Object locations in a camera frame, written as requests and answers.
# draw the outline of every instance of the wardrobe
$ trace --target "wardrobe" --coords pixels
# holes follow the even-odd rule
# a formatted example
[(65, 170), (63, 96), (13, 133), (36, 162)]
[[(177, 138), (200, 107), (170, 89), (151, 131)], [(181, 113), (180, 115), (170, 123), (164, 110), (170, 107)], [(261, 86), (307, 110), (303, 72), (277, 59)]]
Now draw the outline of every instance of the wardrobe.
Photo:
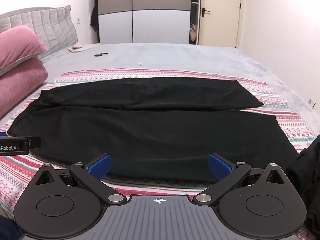
[(100, 42), (188, 44), (191, 7), (191, 0), (98, 0)]

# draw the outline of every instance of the pink cushion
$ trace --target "pink cushion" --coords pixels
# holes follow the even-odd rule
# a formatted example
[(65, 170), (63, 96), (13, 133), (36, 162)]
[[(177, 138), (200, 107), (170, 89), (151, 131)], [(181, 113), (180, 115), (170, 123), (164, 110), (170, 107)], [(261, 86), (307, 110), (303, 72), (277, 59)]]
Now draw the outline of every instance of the pink cushion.
[(0, 118), (48, 77), (41, 60), (30, 58), (0, 77)]
[(0, 76), (46, 50), (46, 45), (28, 26), (21, 25), (0, 33)]

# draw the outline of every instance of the beige door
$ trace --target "beige door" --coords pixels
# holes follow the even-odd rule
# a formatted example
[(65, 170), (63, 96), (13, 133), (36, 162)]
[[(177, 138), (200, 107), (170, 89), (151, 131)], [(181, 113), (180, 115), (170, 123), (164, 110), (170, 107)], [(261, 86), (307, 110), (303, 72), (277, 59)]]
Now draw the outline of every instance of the beige door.
[(201, 0), (199, 45), (236, 47), (240, 0)]

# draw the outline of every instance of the brown wardrobe stripe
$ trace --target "brown wardrobe stripe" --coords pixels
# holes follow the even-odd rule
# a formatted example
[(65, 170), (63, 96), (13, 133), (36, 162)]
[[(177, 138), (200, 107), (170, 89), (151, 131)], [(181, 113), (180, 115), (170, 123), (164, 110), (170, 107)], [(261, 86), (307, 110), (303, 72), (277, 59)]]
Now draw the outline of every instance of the brown wardrobe stripe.
[(190, 11), (191, 0), (98, 0), (99, 15), (139, 10)]

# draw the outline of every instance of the triangular hole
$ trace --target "triangular hole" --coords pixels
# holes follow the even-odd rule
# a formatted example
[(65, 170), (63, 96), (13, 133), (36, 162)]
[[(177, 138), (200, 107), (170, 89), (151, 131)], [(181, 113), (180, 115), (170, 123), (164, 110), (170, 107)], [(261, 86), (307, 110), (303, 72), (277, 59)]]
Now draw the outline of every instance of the triangular hole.
[(278, 173), (277, 170), (272, 170), (269, 173), (269, 176), (266, 179), (266, 182), (271, 182), (271, 183), (277, 183), (277, 184), (284, 184), (283, 179), (281, 178), (280, 174)]
[(40, 178), (38, 179), (38, 181), (36, 182), (37, 185), (40, 184), (47, 184), (47, 183), (52, 183), (53, 182), (53, 178), (50, 174), (49, 171), (44, 171), (42, 172)]

